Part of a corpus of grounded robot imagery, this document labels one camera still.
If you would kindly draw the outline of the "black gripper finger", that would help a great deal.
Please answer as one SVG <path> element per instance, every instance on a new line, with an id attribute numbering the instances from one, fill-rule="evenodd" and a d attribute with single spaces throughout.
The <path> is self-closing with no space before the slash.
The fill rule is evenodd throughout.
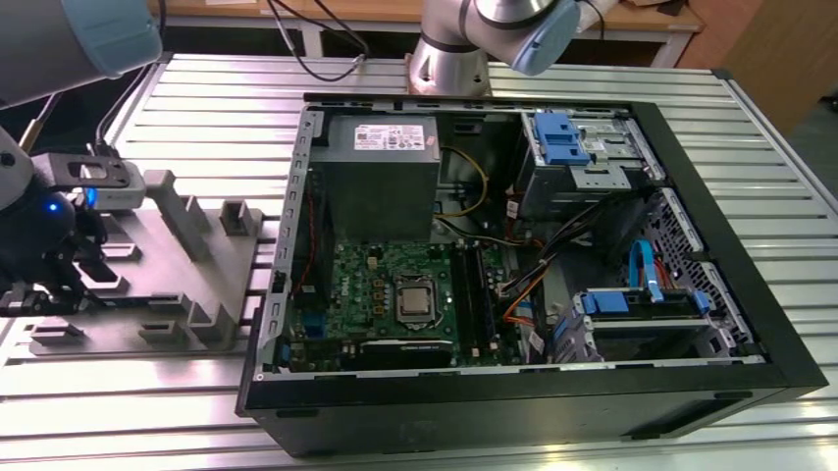
<path id="1" fill-rule="evenodd" d="M 13 282 L 1 287 L 1 317 L 36 317 L 37 291 L 34 286 L 25 282 Z"/>
<path id="2" fill-rule="evenodd" d="M 60 248 L 45 252 L 40 259 L 36 283 L 48 292 L 41 307 L 46 316 L 73 315 L 82 305 L 86 288 L 73 266 L 73 256 L 72 248 Z"/>

